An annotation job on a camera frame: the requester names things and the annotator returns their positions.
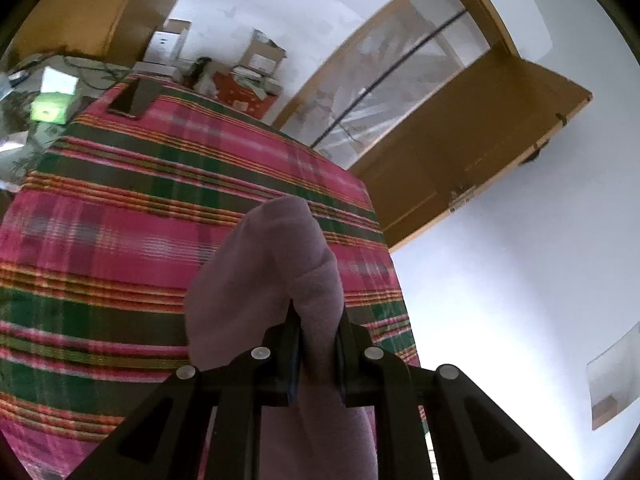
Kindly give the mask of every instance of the striped bedsheet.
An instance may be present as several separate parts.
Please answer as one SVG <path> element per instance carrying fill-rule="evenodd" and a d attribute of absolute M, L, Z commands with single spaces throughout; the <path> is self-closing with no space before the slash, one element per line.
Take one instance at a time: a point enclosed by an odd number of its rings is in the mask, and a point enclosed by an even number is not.
<path fill-rule="evenodd" d="M 239 219 L 271 198 L 308 201 L 350 319 L 418 364 L 361 182 L 177 85 L 139 121 L 110 115 L 123 86 L 50 147 L 0 228 L 0 428 L 34 478 L 66 476 L 188 362 L 187 286 Z"/>

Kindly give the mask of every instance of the smartphone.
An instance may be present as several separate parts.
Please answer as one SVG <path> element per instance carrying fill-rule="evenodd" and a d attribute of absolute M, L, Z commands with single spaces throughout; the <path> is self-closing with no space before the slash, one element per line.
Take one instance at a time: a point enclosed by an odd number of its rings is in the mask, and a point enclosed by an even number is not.
<path fill-rule="evenodd" d="M 139 119 L 162 91 L 162 82 L 155 79 L 138 78 L 111 102 L 107 110 L 111 114 Z"/>

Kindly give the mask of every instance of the pink cloth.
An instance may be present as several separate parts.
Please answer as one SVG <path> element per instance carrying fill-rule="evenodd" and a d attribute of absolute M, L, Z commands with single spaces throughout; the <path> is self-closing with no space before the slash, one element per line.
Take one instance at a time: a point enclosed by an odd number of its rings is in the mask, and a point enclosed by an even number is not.
<path fill-rule="evenodd" d="M 260 480 L 373 480 L 377 460 L 363 408 L 334 386 L 334 342 L 344 293 L 336 259 L 305 200 L 288 196 L 249 212 L 187 291 L 191 361 L 201 370 L 259 346 L 286 317 L 302 323 L 298 403 L 264 408 Z"/>

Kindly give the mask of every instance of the open door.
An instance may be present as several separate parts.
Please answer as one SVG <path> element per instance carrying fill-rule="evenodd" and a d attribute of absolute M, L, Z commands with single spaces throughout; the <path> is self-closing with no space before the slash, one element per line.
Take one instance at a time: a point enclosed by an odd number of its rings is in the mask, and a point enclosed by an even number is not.
<path fill-rule="evenodd" d="M 396 248 L 530 156 L 590 100 L 580 85 L 494 46 L 350 171 Z"/>

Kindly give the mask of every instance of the silver rivet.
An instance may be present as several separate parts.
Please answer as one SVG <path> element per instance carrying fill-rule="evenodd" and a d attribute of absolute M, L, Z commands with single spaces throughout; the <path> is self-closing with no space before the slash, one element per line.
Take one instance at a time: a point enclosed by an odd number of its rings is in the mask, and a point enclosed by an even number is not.
<path fill-rule="evenodd" d="M 457 379 L 460 375 L 460 370 L 458 370 L 454 365 L 442 365 L 438 368 L 438 372 L 445 379 L 449 380 Z"/>
<path fill-rule="evenodd" d="M 364 357 L 367 359 L 371 359 L 372 361 L 377 361 L 378 359 L 382 359 L 385 355 L 385 351 L 382 348 L 378 348 L 377 346 L 370 346 L 364 351 Z"/>
<path fill-rule="evenodd" d="M 268 359 L 270 355 L 271 350 L 269 350 L 266 346 L 257 346 L 256 348 L 251 350 L 251 357 L 253 357 L 254 359 Z"/>
<path fill-rule="evenodd" d="M 196 369 L 191 365 L 184 365 L 178 368 L 175 373 L 179 379 L 191 379 L 196 374 Z"/>

